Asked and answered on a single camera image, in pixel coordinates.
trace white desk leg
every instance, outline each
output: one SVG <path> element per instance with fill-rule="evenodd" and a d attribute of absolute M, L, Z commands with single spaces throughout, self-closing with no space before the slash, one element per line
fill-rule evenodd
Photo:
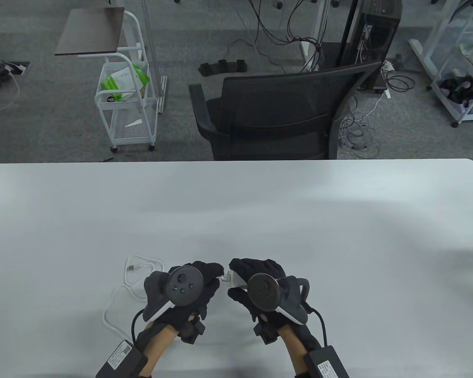
<path fill-rule="evenodd" d="M 438 74 L 438 69 L 435 67 L 433 62 L 431 61 L 431 54 L 433 54 L 434 49 L 438 45 L 438 41 L 440 41 L 441 36 L 445 32 L 449 21 L 451 20 L 455 10 L 459 5 L 460 0 L 447 0 L 443 9 L 440 14 L 440 19 L 429 33 L 429 36 L 424 43 L 424 46 L 416 39 L 409 39 L 408 43 L 412 47 L 413 52 L 419 58 L 424 70 L 426 70 L 427 74 L 431 79 L 433 79 L 436 74 Z"/>

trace white label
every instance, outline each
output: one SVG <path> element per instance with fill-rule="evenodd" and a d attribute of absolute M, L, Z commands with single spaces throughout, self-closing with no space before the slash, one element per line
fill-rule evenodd
<path fill-rule="evenodd" d="M 318 364 L 317 369 L 319 369 L 323 378 L 338 378 L 329 361 Z"/>
<path fill-rule="evenodd" d="M 121 362 L 125 359 L 128 353 L 130 353 L 130 350 L 132 348 L 128 345 L 127 342 L 123 340 L 121 344 L 116 348 L 114 353 L 112 353 L 112 356 L 109 357 L 107 360 L 107 363 L 114 369 L 116 370 L 119 365 L 121 365 Z"/>

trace black object on floor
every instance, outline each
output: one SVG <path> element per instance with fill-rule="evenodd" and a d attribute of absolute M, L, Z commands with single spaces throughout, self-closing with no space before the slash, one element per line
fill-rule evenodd
<path fill-rule="evenodd" d="M 237 61 L 226 61 L 221 59 L 217 63 L 209 64 L 204 63 L 198 68 L 198 72 L 203 76 L 211 76 L 213 74 L 232 74 L 234 72 L 247 72 L 247 63 L 244 59 L 238 59 Z"/>

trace metal frame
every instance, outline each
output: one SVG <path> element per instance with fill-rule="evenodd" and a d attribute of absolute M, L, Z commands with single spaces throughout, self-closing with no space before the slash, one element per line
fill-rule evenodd
<path fill-rule="evenodd" d="M 79 57 L 87 58 L 87 57 L 103 57 L 105 58 L 105 64 L 103 65 L 102 72 L 100 74 L 100 80 L 98 82 L 98 88 L 94 97 L 96 108 L 100 114 L 102 119 L 103 125 L 105 126 L 105 131 L 109 137 L 109 140 L 112 144 L 112 151 L 115 152 L 118 145 L 127 145 L 127 144 L 140 144 L 140 143 L 148 143 L 150 144 L 151 148 L 154 148 L 154 143 L 156 142 L 156 131 L 157 131 L 157 124 L 158 124 L 158 101 L 156 98 L 156 94 L 154 91 L 154 84 L 151 78 L 150 66 L 149 62 L 147 61 L 147 55 L 145 50 L 145 45 L 142 38 L 142 33 L 140 29 L 140 24 L 138 19 L 129 11 L 125 11 L 125 15 L 132 18 L 134 24 L 136 26 L 136 35 L 138 36 L 139 42 L 136 45 L 126 46 L 126 47 L 118 47 L 117 52 L 114 53 L 107 53 L 107 54 L 85 54 L 79 55 Z M 132 34 L 128 33 L 128 38 L 134 38 Z M 141 59 L 138 61 L 132 61 L 126 55 L 122 54 L 122 52 L 128 52 L 130 56 L 140 56 Z M 116 57 L 121 59 L 123 62 L 113 63 L 109 61 L 109 57 Z M 100 90 L 101 83 L 104 79 L 106 79 L 106 72 L 107 69 L 112 66 L 117 66 L 118 70 L 122 69 L 123 66 L 128 66 L 131 72 L 134 72 L 133 64 L 137 65 L 144 65 L 147 71 L 147 77 L 149 78 L 150 82 L 147 83 L 145 88 L 145 96 L 142 98 L 140 89 L 141 86 L 135 77 L 132 74 L 132 81 L 134 84 L 133 90 Z M 116 102 L 107 102 L 106 99 L 111 94 L 116 93 L 133 93 L 134 95 L 130 97 L 126 101 L 116 101 Z M 154 124 L 151 127 L 150 119 L 147 115 L 147 111 L 150 108 L 155 108 L 155 117 L 154 117 Z M 119 126 L 126 127 L 127 125 L 119 125 L 118 119 L 119 116 L 122 115 L 122 112 L 130 109 L 136 109 L 139 112 L 139 118 L 142 121 L 142 124 L 145 126 L 147 130 L 147 135 L 143 137 L 121 137 L 115 138 L 115 132 Z M 112 120 L 110 121 L 110 125 L 105 118 L 104 110 L 112 110 Z"/>
<path fill-rule="evenodd" d="M 116 0 L 116 4 L 118 7 L 124 7 L 125 6 L 125 0 Z M 150 16 L 149 16 L 149 10 L 147 8 L 147 1 L 142 0 L 142 12 L 143 12 L 143 24 L 146 29 L 146 34 L 147 34 L 147 43 L 149 46 L 149 51 L 151 53 L 151 63 L 152 63 L 152 68 L 154 70 L 154 77 L 156 79 L 156 85 L 157 85 L 157 93 L 158 93 L 158 112 L 161 114 L 164 111 L 164 106 L 166 102 L 166 85 L 167 85 L 167 80 L 168 77 L 166 75 L 160 76 L 159 75 L 159 70 L 158 70 L 158 62 L 156 59 L 156 52 L 154 49 L 154 39 L 152 38 L 152 30 L 151 30 L 151 24 L 150 24 Z M 132 34 L 130 34 L 129 30 L 127 30 L 126 26 L 123 25 L 123 32 L 125 34 L 125 39 L 126 42 L 129 46 L 134 46 L 136 43 L 133 40 Z"/>
<path fill-rule="evenodd" d="M 440 90 L 440 87 L 438 86 L 438 82 L 441 80 L 441 75 L 443 73 L 443 70 L 445 69 L 449 61 L 451 61 L 452 58 L 455 58 L 456 56 L 459 58 L 460 61 L 462 61 L 464 69 L 473 78 L 473 65 L 469 61 L 467 61 L 465 56 L 463 56 L 459 50 L 459 43 L 462 37 L 467 33 L 473 33 L 473 31 L 467 30 L 467 27 L 472 19 L 473 19 L 473 10 L 471 11 L 469 18 L 466 20 L 466 23 L 464 27 L 462 28 L 462 31 L 459 34 L 458 39 L 455 41 L 454 45 L 451 47 L 451 50 L 449 54 L 446 56 L 446 59 L 444 60 L 443 65 L 438 70 L 435 77 L 433 77 L 433 82 L 431 83 L 431 89 L 433 90 L 433 92 L 438 96 L 442 104 L 449 111 L 452 117 L 456 120 L 452 124 L 452 126 L 454 127 L 457 127 L 459 124 L 461 124 L 465 120 L 473 120 L 473 114 L 469 113 L 471 109 L 473 108 L 473 101 L 471 101 L 469 106 L 463 112 L 459 112 L 458 110 L 456 110 L 456 108 L 454 108 L 454 106 L 452 106 L 449 99 L 447 99 L 446 96 L 442 93 L 442 91 Z"/>
<path fill-rule="evenodd" d="M 440 19 L 433 27 L 433 30 L 431 30 L 429 33 L 424 45 L 421 45 L 418 40 L 413 38 L 408 40 L 413 52 L 431 79 L 433 79 L 438 74 L 438 69 L 431 61 L 431 54 L 433 54 L 433 51 L 438 46 L 438 41 L 440 41 L 441 36 L 443 36 L 445 29 L 449 25 L 449 22 L 457 9 L 459 2 L 460 0 L 446 1 L 441 11 Z"/>

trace white table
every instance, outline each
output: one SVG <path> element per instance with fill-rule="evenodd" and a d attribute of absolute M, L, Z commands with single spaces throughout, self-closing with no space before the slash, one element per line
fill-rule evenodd
<path fill-rule="evenodd" d="M 276 259 L 310 280 L 351 378 L 473 377 L 469 160 L 1 164 L 0 377 L 94 376 L 134 252 Z M 141 304 L 114 307 L 127 328 Z M 205 325 L 155 376 L 292 377 L 224 290 Z"/>

